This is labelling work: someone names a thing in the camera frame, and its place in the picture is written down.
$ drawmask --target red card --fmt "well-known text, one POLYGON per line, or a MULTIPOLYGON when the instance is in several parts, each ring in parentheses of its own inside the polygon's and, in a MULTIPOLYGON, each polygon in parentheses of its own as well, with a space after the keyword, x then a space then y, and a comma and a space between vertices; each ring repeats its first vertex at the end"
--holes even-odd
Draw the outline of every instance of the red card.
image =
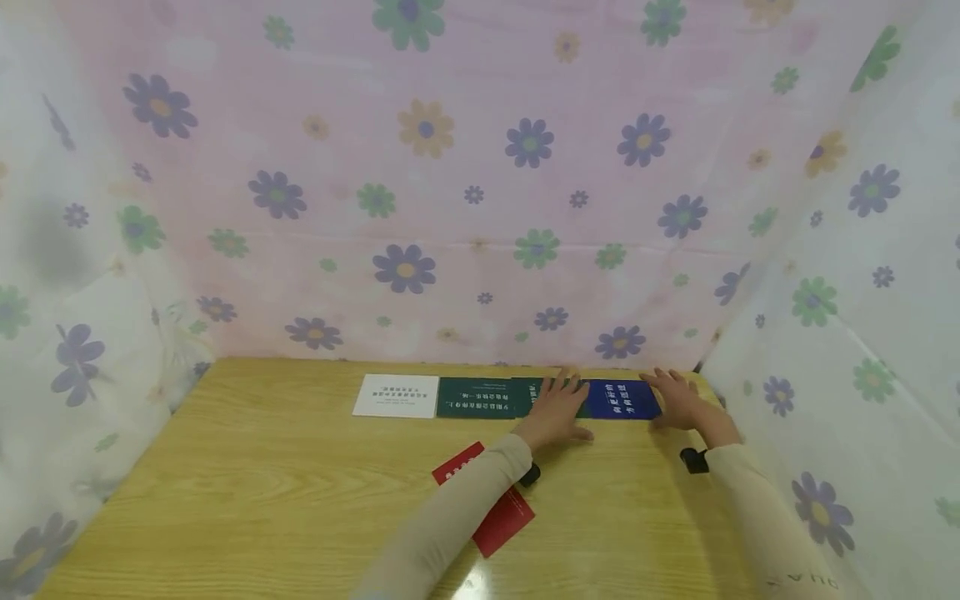
MULTIPOLYGON (((477 442, 433 470, 433 478, 442 485, 454 473, 483 452, 477 442)), ((473 534, 483 558, 488 559, 500 546, 507 543, 523 526, 533 520, 534 512, 515 488, 510 488, 496 501, 490 512, 473 534)))

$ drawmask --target white card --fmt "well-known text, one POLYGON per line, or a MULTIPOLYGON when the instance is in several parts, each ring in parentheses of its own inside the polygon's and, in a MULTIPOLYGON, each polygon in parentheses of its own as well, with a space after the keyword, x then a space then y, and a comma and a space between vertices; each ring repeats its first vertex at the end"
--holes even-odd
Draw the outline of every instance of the white card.
POLYGON ((367 374, 353 405, 355 417, 433 419, 437 413, 437 375, 367 374))

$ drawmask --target hand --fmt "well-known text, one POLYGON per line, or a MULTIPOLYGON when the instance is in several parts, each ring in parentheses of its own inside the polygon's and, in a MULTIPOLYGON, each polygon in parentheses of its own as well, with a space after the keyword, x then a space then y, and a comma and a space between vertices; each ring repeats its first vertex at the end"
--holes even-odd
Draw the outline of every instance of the hand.
POLYGON ((574 423, 580 405, 587 399, 589 384, 581 383, 576 371, 567 379, 567 369, 561 369, 556 378, 544 377, 540 384, 540 396, 534 402, 530 414, 514 428, 531 452, 569 440, 593 440, 593 433, 574 423))
POLYGON ((654 368, 654 375, 642 374, 640 378, 657 388, 663 397, 663 414, 652 422, 655 429, 696 429, 709 448, 740 444, 740 433, 733 419, 701 398, 693 381, 686 381, 672 369, 667 374, 659 367, 654 368))

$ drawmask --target person's left hand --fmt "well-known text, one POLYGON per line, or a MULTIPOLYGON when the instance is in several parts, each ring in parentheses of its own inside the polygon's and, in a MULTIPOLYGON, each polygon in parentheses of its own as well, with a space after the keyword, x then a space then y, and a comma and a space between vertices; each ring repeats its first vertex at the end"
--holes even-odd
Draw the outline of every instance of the person's left hand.
POLYGON ((566 368, 553 379, 543 378, 540 397, 534 402, 530 414, 514 428, 514 433, 530 446, 531 452, 557 442, 593 440, 591 431, 574 422, 589 392, 588 383, 577 389, 580 383, 580 374, 576 371, 568 374, 566 368))

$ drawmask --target beige sleeve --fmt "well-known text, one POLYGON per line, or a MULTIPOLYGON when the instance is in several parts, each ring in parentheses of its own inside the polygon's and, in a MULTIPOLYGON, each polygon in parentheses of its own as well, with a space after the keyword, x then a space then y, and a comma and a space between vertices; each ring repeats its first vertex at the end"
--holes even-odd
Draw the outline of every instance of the beige sleeve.
POLYGON ((444 575, 484 517, 533 464, 509 434, 444 482, 367 569, 355 600, 421 600, 444 575))
POLYGON ((730 495, 764 598, 842 599, 840 583, 797 515, 742 444, 707 452, 710 473, 730 495))

